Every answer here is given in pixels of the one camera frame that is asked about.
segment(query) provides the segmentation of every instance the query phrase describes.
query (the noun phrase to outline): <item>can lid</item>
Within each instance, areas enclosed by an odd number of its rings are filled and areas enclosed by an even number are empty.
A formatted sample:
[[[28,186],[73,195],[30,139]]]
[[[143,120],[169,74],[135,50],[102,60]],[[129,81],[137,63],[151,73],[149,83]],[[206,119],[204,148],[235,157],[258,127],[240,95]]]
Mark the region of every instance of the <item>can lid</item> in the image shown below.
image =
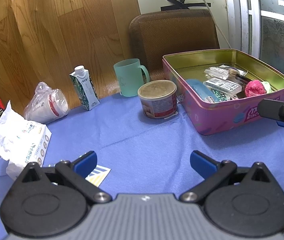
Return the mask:
[[[158,99],[172,95],[177,86],[170,80],[156,80],[144,84],[138,89],[138,96],[143,99]]]

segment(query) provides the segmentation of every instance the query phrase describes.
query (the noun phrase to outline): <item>wooden wall panel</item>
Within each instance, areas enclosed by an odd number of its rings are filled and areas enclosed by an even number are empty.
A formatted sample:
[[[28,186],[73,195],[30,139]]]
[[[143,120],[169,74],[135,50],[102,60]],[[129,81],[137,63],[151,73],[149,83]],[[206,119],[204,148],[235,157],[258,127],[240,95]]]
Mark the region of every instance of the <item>wooden wall panel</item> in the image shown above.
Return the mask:
[[[131,57],[137,0],[0,0],[0,97],[20,114],[39,81],[80,104],[69,74],[84,65],[100,98],[117,93],[113,65]]]

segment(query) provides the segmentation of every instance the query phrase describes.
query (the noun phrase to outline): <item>brown chair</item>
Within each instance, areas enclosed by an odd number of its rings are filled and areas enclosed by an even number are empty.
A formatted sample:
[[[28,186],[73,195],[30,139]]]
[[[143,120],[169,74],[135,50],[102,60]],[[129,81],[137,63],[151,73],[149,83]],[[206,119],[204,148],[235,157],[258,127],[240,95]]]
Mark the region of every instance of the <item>brown chair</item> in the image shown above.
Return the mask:
[[[205,9],[143,14],[132,20],[129,34],[133,56],[148,69],[152,80],[164,78],[163,55],[220,48],[214,22]]]

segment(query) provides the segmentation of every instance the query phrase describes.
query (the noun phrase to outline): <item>tin can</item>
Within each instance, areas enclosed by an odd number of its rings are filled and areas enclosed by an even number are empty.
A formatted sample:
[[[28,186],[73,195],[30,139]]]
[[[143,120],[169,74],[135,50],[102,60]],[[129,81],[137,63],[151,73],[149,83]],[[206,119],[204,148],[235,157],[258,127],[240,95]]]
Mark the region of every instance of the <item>tin can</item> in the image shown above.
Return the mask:
[[[143,113],[150,118],[161,119],[177,111],[177,86],[170,80],[156,80],[138,89]]]

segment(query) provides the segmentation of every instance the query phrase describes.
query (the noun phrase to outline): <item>tissue box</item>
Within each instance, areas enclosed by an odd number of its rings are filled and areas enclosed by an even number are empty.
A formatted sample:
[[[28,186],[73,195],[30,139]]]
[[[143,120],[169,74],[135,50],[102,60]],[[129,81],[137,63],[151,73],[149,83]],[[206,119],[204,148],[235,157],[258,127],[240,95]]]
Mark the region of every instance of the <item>tissue box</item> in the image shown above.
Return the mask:
[[[51,138],[51,132],[45,124],[32,122],[29,125],[30,136],[26,143],[24,143],[24,156],[20,155],[19,160],[12,158],[6,168],[6,173],[15,180],[29,162],[37,162],[42,167],[46,150]]]
[[[42,166],[50,138],[45,124],[25,120],[9,101],[0,118],[0,156],[10,160],[6,173],[15,180],[29,162]]]

